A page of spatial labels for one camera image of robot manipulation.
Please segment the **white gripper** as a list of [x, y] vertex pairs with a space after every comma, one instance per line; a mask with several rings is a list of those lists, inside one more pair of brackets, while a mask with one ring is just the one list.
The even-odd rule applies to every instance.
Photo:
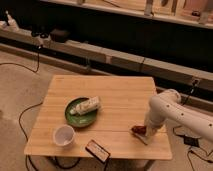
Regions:
[[153, 120], [151, 118], [145, 119], [145, 126], [146, 126], [146, 137], [154, 136], [157, 131], [163, 126], [163, 121]]

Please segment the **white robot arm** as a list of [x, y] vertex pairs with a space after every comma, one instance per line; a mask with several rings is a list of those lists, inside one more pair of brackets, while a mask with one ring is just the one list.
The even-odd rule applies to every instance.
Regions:
[[163, 126], [165, 120], [171, 119], [213, 142], [213, 117], [187, 109], [180, 102], [181, 95], [174, 89], [168, 89], [152, 96], [144, 121], [145, 136], [154, 136]]

